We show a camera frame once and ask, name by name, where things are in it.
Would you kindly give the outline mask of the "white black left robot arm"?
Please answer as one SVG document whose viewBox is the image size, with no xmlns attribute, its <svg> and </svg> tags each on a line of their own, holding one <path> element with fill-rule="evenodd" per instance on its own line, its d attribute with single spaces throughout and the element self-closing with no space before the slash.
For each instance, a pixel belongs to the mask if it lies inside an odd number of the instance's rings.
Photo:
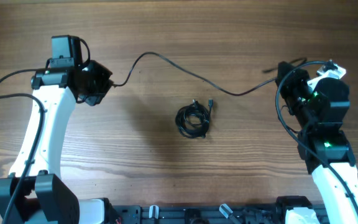
<svg viewBox="0 0 358 224">
<path fill-rule="evenodd" d="M 111 72 L 83 60 L 85 41 L 52 37 L 52 57 L 31 78 L 32 112 L 19 155 L 0 178 L 3 223 L 115 223 L 106 198 L 80 200 L 62 182 L 60 161 L 68 120 L 80 103 L 100 104 L 112 87 Z"/>
</svg>

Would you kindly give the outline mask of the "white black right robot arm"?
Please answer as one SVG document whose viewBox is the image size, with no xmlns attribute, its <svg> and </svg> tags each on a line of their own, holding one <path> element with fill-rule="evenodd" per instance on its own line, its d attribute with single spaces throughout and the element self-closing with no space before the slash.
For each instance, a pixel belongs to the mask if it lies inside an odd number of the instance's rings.
<svg viewBox="0 0 358 224">
<path fill-rule="evenodd" d="M 298 153 L 317 186 L 330 223 L 358 223 L 358 170 L 356 157 L 341 130 L 350 107 L 346 69 L 333 61 L 318 61 L 311 78 L 304 62 L 280 62 L 277 68 L 275 107 L 279 122 L 297 142 Z M 284 100 L 301 129 L 288 129 L 280 109 Z"/>
</svg>

